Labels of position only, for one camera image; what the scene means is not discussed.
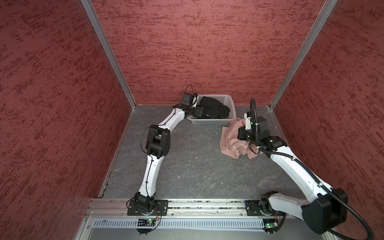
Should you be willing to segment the pink shorts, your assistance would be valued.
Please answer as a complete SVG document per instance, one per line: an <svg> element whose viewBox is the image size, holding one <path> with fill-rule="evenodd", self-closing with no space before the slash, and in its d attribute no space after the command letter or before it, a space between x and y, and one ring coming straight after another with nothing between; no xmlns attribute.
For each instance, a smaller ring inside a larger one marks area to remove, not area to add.
<svg viewBox="0 0 384 240"><path fill-rule="evenodd" d="M236 118L230 122L228 127L222 128L220 150L221 153L231 158L238 159L241 155L247 155L249 159L253 159L260 155L254 153L250 149L249 141L238 139L238 130L246 126L244 119Z"/></svg>

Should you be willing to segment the white plastic basket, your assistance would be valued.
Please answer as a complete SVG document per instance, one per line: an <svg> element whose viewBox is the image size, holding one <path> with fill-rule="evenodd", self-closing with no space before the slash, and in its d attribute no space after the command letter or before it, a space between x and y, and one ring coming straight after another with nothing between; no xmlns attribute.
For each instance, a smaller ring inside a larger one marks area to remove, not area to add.
<svg viewBox="0 0 384 240"><path fill-rule="evenodd" d="M228 107L230 109L229 116L223 119L197 119L193 116L188 116L188 120L193 125L227 125L237 117L234 101L230 95L199 95L197 105L200 104L203 97L216 99Z"/></svg>

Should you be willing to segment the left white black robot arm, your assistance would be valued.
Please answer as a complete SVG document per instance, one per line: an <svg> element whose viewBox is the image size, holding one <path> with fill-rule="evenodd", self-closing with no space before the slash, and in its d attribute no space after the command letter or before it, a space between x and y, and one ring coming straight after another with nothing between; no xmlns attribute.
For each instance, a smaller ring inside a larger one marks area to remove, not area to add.
<svg viewBox="0 0 384 240"><path fill-rule="evenodd" d="M189 115L201 117L204 108L178 105L158 125L148 127L148 136L143 152L147 155L145 175L133 200L139 211L149 215L155 208L156 183L162 161L171 148L171 133Z"/></svg>

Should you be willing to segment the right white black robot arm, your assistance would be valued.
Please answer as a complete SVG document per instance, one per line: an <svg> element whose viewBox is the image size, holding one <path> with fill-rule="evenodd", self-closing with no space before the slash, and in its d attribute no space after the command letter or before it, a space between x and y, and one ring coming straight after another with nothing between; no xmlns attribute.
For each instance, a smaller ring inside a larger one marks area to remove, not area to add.
<svg viewBox="0 0 384 240"><path fill-rule="evenodd" d="M348 195L342 189L333 189L307 168L288 144L272 136L267 120L245 113L245 126L239 128L238 139L255 144L256 149L278 164L304 193L299 199L270 191L261 196L258 207L264 216L281 212L306 223L316 234L333 229L347 220Z"/></svg>

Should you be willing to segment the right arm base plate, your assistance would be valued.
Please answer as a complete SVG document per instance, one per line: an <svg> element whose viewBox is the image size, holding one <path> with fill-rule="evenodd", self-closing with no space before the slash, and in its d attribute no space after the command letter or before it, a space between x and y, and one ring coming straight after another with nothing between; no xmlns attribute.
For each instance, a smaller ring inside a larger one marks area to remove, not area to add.
<svg viewBox="0 0 384 240"><path fill-rule="evenodd" d="M273 210L267 200L246 200L245 209L247 216L282 217L285 215L283 212Z"/></svg>

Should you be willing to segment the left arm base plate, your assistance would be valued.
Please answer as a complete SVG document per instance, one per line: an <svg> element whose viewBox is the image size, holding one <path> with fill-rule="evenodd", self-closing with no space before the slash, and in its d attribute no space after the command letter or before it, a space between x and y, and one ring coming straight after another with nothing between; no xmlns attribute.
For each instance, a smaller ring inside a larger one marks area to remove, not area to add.
<svg viewBox="0 0 384 240"><path fill-rule="evenodd" d="M168 200L149 200L143 205L134 200L126 203L128 216L166 216L168 211Z"/></svg>

